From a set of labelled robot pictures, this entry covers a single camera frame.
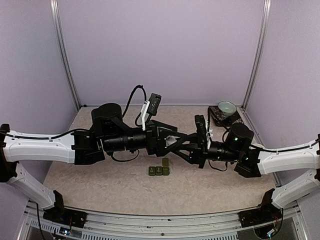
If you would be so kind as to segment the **green pill organizer box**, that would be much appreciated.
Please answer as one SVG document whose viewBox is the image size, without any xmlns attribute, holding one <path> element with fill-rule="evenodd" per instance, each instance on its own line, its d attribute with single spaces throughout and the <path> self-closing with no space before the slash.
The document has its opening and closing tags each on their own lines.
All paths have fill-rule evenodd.
<svg viewBox="0 0 320 240">
<path fill-rule="evenodd" d="M 162 165 L 148 167 L 148 175 L 149 176 L 169 176 L 170 175 L 169 163 L 170 162 L 167 157 L 162 158 Z"/>
</svg>

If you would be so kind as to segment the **white pill bottle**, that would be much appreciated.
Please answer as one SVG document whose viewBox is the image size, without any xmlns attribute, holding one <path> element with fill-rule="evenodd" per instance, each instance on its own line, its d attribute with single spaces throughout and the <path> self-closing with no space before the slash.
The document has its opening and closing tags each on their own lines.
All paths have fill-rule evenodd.
<svg viewBox="0 0 320 240">
<path fill-rule="evenodd" d="M 177 136 L 169 135 L 165 139 L 165 147 L 169 147 L 177 142 Z"/>
</svg>

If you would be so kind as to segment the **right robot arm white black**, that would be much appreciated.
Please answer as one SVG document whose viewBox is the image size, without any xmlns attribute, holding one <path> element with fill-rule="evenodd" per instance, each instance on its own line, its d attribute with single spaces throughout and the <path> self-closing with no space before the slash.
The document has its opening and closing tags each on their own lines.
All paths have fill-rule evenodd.
<svg viewBox="0 0 320 240">
<path fill-rule="evenodd" d="M 320 140 L 291 148 L 267 149 L 252 145 L 254 132 L 243 123 L 234 123 L 226 130 L 223 142 L 211 141 L 197 127 L 188 144 L 180 145 L 174 153 L 200 167 L 207 160 L 234 162 L 234 171 L 245 178 L 286 170 L 306 169 L 300 177 L 281 187 L 268 190 L 256 210 L 256 218 L 266 222 L 280 209 L 320 188 Z"/>
</svg>

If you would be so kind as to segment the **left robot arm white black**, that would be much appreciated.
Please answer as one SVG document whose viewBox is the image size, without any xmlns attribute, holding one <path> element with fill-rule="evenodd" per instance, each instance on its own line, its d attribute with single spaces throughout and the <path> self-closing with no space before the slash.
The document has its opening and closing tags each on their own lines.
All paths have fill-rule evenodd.
<svg viewBox="0 0 320 240">
<path fill-rule="evenodd" d="M 123 118 L 127 110 L 116 103 L 106 103 L 91 112 L 89 129 L 77 128 L 59 135 L 27 134 L 0 127 L 0 180 L 14 186 L 38 204 L 44 218 L 55 222 L 80 220 L 86 214 L 69 210 L 63 196 L 48 189 L 30 175 L 21 161 L 56 161 L 73 165 L 92 165 L 114 152 L 139 153 L 146 149 L 158 157 L 176 150 L 188 138 L 174 126 L 151 120 L 161 101 L 158 94 L 144 98 L 139 113 L 140 127 L 130 127 Z"/>
</svg>

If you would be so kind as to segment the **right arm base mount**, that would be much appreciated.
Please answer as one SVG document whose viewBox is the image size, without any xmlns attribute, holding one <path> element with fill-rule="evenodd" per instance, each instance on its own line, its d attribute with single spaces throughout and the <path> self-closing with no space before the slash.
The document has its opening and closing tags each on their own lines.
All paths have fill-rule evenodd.
<svg viewBox="0 0 320 240">
<path fill-rule="evenodd" d="M 261 210 L 259 208 L 245 210 L 238 213 L 239 221 L 242 228 L 260 225 L 275 221 L 282 218 L 282 210 Z"/>
</svg>

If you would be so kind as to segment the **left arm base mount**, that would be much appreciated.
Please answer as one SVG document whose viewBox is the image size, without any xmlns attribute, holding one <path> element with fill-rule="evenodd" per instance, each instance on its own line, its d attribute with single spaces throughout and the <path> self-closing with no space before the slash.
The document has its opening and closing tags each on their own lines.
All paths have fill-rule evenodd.
<svg viewBox="0 0 320 240">
<path fill-rule="evenodd" d="M 87 220 L 87 213 L 68 208 L 53 207 L 44 210 L 43 218 L 54 223 L 83 229 Z"/>
</svg>

